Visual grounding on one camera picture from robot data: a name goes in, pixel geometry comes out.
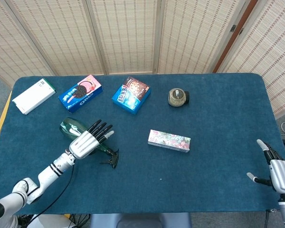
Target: white robotic arm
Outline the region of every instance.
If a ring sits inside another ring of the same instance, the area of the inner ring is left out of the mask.
[[[270,179],[266,180],[255,177],[250,172],[247,173],[247,176],[256,183],[273,187],[273,189],[280,194],[278,204],[281,208],[285,226],[285,161],[268,144],[264,143],[260,139],[258,139],[256,142],[262,148],[267,164],[269,165]]]
[[[100,122],[101,120],[98,120],[81,136],[72,141],[69,149],[66,149],[62,155],[38,175],[39,187],[31,178],[24,178],[14,186],[10,195],[0,199],[0,228],[17,228],[18,219],[14,216],[17,211],[26,203],[31,204],[39,199],[58,177],[75,164],[76,159],[83,159],[88,156],[99,144],[114,133],[114,131],[106,133],[112,128],[112,125],[102,130],[106,123],[98,126]]]

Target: gray carpet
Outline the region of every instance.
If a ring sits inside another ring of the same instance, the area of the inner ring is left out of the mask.
[[[10,89],[0,81],[0,116],[9,93]],[[280,126],[284,121],[285,116],[278,119],[277,124]],[[265,212],[192,213],[191,220],[194,228],[261,228],[264,227]],[[268,228],[283,227],[280,212],[270,213]]]

